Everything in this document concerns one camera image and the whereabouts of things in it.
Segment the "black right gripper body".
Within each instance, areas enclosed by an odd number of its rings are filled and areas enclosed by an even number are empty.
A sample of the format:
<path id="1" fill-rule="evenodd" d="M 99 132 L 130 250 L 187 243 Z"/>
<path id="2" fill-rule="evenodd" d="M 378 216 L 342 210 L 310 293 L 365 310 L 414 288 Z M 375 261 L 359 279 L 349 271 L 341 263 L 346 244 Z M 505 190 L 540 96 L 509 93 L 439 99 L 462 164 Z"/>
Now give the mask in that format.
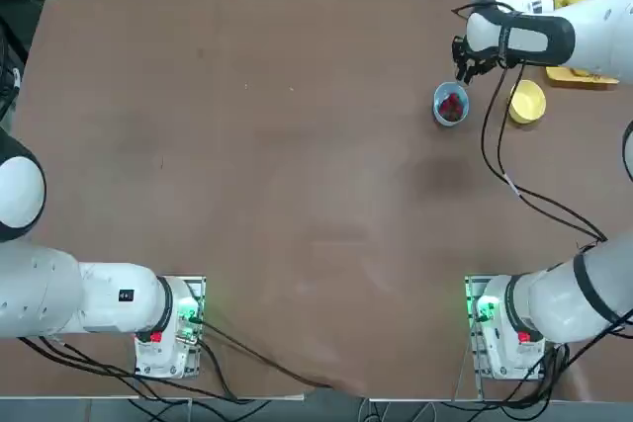
<path id="1" fill-rule="evenodd" d="M 483 49 L 474 49 L 466 36 L 455 36 L 451 43 L 453 62 L 457 66 L 492 65 L 498 63 L 498 46 L 486 46 Z"/>

